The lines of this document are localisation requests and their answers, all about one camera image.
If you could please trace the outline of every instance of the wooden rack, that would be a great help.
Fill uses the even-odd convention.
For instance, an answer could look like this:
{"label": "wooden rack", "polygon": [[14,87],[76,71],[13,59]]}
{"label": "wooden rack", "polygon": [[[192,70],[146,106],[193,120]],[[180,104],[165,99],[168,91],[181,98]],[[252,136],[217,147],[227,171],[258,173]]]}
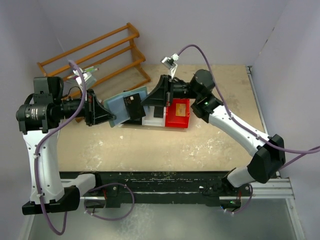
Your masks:
{"label": "wooden rack", "polygon": [[[109,56],[106,56],[106,57],[104,57],[104,58],[102,58],[102,59],[100,59],[100,60],[98,60],[98,61],[96,61],[96,62],[94,62],[94,63],[92,63],[90,65],[88,65],[88,66],[85,66],[85,67],[83,67],[83,69],[88,68],[90,66],[94,66],[94,65],[98,65],[98,64],[104,63],[104,62],[106,62],[106,61],[108,61],[110,59],[113,59],[114,57],[116,57],[116,56],[118,56],[120,54],[123,54],[123,53],[125,53],[125,52],[130,50],[131,51],[131,56],[132,56],[132,63],[130,63],[130,64],[128,64],[128,65],[126,65],[126,66],[124,66],[124,67],[112,72],[112,73],[110,73],[109,75],[107,75],[107,76],[105,76],[105,77],[103,77],[101,79],[99,79],[98,81],[96,81],[96,83],[92,87],[95,87],[95,86],[99,85],[100,83],[103,83],[103,82],[109,80],[110,78],[112,78],[112,77],[114,77],[114,76],[116,76],[116,75],[118,75],[118,74],[120,74],[120,73],[122,73],[122,72],[124,72],[124,71],[126,71],[126,70],[128,70],[130,68],[132,68],[132,67],[135,67],[142,74],[142,76],[144,76],[145,80],[140,82],[140,83],[138,83],[137,85],[131,87],[129,90],[138,88],[141,85],[144,85],[144,84],[150,82],[151,79],[150,79],[149,75],[141,67],[141,63],[144,62],[146,60],[146,58],[138,50],[138,48],[137,48],[137,46],[136,46],[136,44],[134,42],[134,39],[138,38],[140,36],[140,34],[139,34],[138,30],[129,22],[125,26],[122,26],[122,27],[120,27],[120,28],[118,28],[118,29],[116,29],[114,31],[111,31],[111,32],[109,32],[107,34],[104,34],[104,35],[102,35],[100,37],[97,37],[97,38],[95,38],[95,39],[93,39],[91,41],[88,41],[88,42],[86,42],[86,43],[84,43],[84,44],[82,44],[80,46],[77,46],[77,47],[69,50],[69,51],[61,53],[61,54],[59,54],[59,55],[57,55],[55,57],[52,57],[52,58],[50,58],[50,59],[48,59],[46,61],[37,62],[37,65],[38,65],[38,67],[40,68],[41,72],[43,73],[43,75],[45,77],[56,76],[56,75],[58,75],[58,74],[60,74],[60,73],[62,73],[64,71],[68,70],[70,68],[70,66],[67,64],[67,65],[62,66],[62,67],[58,68],[57,70],[54,70],[54,71],[49,72],[49,73],[46,72],[46,70],[44,69],[44,66],[46,66],[48,64],[51,64],[54,61],[57,61],[57,60],[65,57],[65,56],[73,54],[73,53],[75,53],[75,52],[77,52],[77,51],[79,51],[79,50],[81,50],[81,49],[83,49],[83,48],[85,48],[87,46],[90,46],[90,45],[92,45],[92,44],[94,44],[96,42],[99,42],[99,41],[101,41],[101,40],[103,40],[103,39],[105,39],[107,37],[110,37],[110,36],[112,36],[114,34],[117,34],[117,33],[121,32],[121,31],[124,31],[126,29],[128,29],[129,36],[127,36],[127,37],[125,37],[125,38],[123,38],[123,39],[121,39],[121,40],[119,40],[119,41],[117,41],[117,42],[115,42],[115,43],[113,43],[111,45],[108,45],[108,46],[106,46],[106,47],[104,47],[104,48],[102,48],[100,50],[97,50],[97,51],[95,51],[95,52],[93,52],[93,53],[91,53],[91,54],[89,54],[87,56],[84,56],[84,57],[76,60],[75,63],[76,64],[81,64],[81,63],[83,63],[83,62],[85,62],[85,61],[87,61],[89,59],[92,59],[92,58],[94,58],[94,57],[96,57],[96,56],[98,56],[98,55],[100,55],[100,54],[102,54],[102,53],[104,53],[104,52],[106,52],[108,50],[111,50],[111,49],[113,49],[113,48],[115,48],[115,47],[117,47],[117,46],[119,46],[121,44],[129,42],[129,46],[127,46],[127,47],[125,47],[125,48],[123,48],[123,49],[121,49],[121,50],[119,50],[119,51],[117,51],[117,52],[115,52],[115,53],[113,53],[113,54],[111,54]],[[69,76],[64,77],[63,80],[64,81],[68,80]],[[80,91],[76,91],[76,92],[70,94],[71,97],[75,97],[75,96],[78,96],[78,95],[80,95]]]}

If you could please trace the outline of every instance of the wall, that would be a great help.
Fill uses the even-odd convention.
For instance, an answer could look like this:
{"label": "wall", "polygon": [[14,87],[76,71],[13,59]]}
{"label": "wall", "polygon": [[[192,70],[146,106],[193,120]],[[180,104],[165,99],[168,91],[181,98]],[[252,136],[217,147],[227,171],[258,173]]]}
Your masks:
{"label": "wall", "polygon": [[24,216],[21,206],[31,189],[28,153],[16,121],[16,111],[41,76],[36,62],[62,50],[36,0],[0,1],[0,233],[16,240]]}
{"label": "wall", "polygon": [[[253,65],[253,82],[267,128],[287,148],[320,144],[320,2],[291,0]],[[293,158],[287,154],[287,161]],[[319,239],[320,158],[308,155],[281,171],[290,176],[308,240]]]}
{"label": "wall", "polygon": [[[212,64],[252,65],[288,0],[39,2],[64,50],[131,22],[140,31],[136,42],[149,64],[158,64],[162,57],[194,43],[203,48]],[[117,57],[116,61],[126,58]],[[184,53],[179,62],[202,64],[203,59],[193,49]]]}

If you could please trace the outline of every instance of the tabletop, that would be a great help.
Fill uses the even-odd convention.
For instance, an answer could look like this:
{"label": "tabletop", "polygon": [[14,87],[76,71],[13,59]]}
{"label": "tabletop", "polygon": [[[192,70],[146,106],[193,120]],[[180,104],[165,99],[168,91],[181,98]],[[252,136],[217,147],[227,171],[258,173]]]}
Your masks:
{"label": "tabletop", "polygon": [[[161,74],[168,74],[163,65],[143,68],[151,77],[146,84],[149,92]],[[189,82],[198,69],[207,68],[179,65],[175,76]],[[230,110],[263,132],[246,67],[213,65],[212,70]],[[94,91],[99,99],[107,99],[141,80],[133,68]],[[88,127],[84,121],[74,120],[61,130],[58,139],[60,171],[229,171],[250,161],[249,154],[235,140],[197,118],[192,110],[187,129],[127,125],[111,128],[108,122]]]}

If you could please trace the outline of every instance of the gray wall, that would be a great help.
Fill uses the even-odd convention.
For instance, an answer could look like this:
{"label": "gray wall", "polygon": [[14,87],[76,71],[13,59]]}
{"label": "gray wall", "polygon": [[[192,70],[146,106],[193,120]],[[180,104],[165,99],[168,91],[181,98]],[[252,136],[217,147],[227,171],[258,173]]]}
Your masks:
{"label": "gray wall", "polygon": [[[136,42],[149,64],[158,64],[161,57],[194,43],[203,48],[212,64],[252,65],[288,0],[39,2],[64,50],[131,22],[140,31]],[[202,64],[203,59],[196,50],[190,50],[179,62]]]}
{"label": "gray wall", "polygon": [[[292,0],[253,65],[253,82],[267,128],[283,136],[291,149],[307,150],[320,144],[319,43],[320,2]],[[281,175],[290,176],[307,239],[319,239],[319,154],[300,159]]]}
{"label": "gray wall", "polygon": [[41,76],[36,62],[62,50],[36,0],[0,1],[0,233],[16,240],[24,216],[21,206],[30,195],[27,148],[19,132],[16,111]]}

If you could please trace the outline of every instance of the gray floor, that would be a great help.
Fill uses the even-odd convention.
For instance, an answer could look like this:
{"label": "gray floor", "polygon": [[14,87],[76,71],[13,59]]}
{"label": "gray floor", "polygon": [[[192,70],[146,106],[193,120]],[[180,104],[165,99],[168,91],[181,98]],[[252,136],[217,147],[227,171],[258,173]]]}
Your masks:
{"label": "gray floor", "polygon": [[[99,209],[100,216],[119,217],[130,208]],[[51,214],[60,230],[63,213]],[[254,199],[231,216],[204,205],[137,204],[125,219],[111,222],[84,214],[83,202],[69,212],[63,236],[52,233],[42,215],[35,217],[30,240],[295,240],[284,199]]]}

